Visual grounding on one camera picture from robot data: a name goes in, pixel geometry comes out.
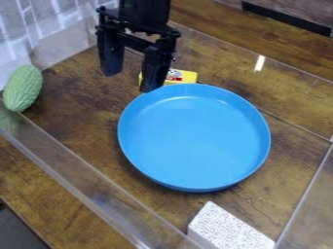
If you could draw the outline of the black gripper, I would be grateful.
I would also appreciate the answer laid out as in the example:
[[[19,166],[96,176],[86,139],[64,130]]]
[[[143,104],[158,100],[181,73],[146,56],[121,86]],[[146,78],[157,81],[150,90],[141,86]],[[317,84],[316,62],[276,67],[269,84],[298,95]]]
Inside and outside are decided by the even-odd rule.
[[[107,77],[122,71],[125,48],[145,53],[141,90],[150,92],[166,81],[181,33],[167,25],[171,0],[119,0],[96,9],[98,52]]]

